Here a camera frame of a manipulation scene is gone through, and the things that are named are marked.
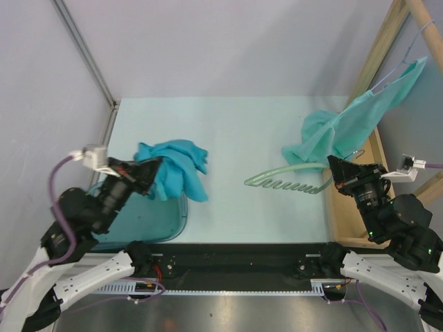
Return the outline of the mint green t shirt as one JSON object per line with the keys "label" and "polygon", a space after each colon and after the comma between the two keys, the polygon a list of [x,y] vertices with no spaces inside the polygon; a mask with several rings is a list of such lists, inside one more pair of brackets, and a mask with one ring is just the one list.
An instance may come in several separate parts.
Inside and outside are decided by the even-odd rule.
{"label": "mint green t shirt", "polygon": [[329,155],[345,158],[362,148],[382,117],[406,99],[426,61],[426,57],[415,60],[378,93],[366,91],[340,113],[318,110],[308,115],[301,128],[302,142],[283,147],[284,159],[290,165],[326,164]]}

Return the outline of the blue mesh t shirt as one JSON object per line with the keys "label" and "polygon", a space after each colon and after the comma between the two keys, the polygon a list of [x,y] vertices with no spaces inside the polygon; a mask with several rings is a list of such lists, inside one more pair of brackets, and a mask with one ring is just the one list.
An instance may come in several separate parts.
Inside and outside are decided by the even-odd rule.
{"label": "blue mesh t shirt", "polygon": [[148,145],[138,143],[134,160],[138,163],[161,158],[154,179],[154,195],[162,201],[183,195],[196,202],[205,202],[208,195],[198,173],[207,174],[208,151],[190,140],[169,140]]}

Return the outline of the light blue wire hanger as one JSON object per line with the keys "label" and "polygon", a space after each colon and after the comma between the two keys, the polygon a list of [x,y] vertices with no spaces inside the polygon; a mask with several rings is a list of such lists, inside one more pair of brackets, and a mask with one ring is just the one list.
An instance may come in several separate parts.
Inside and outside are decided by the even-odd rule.
{"label": "light blue wire hanger", "polygon": [[422,32],[424,29],[408,16],[371,83],[373,93],[378,93],[396,80],[415,60],[431,57]]}

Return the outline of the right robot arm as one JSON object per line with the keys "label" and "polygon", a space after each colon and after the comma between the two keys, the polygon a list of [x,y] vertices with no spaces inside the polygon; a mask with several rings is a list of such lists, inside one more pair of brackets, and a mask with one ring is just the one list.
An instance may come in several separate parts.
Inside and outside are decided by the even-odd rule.
{"label": "right robot arm", "polygon": [[430,227],[433,214],[414,194],[388,196],[392,183],[413,182],[426,161],[405,155],[397,170],[388,172],[380,163],[360,165],[333,155],[327,159],[335,188],[354,199],[369,240],[387,243],[387,254],[419,277],[397,275],[336,242],[327,243],[320,254],[322,274],[350,277],[378,288],[442,330],[442,240]]}

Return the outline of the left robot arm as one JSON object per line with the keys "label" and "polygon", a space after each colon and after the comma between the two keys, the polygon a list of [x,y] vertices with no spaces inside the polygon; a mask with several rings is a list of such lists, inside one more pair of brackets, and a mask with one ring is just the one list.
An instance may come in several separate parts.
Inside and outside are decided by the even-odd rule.
{"label": "left robot arm", "polygon": [[153,268],[146,243],[132,241],[104,264],[75,277],[62,276],[97,245],[96,234],[108,232],[133,193],[146,195],[161,166],[159,157],[141,163],[105,158],[101,171],[107,175],[98,195],[72,187],[55,194],[55,176],[65,164],[82,159],[70,155],[50,172],[48,193],[53,224],[40,240],[30,265],[20,278],[1,292],[1,330],[38,331],[56,321],[61,313],[84,296],[110,282],[143,277]]}

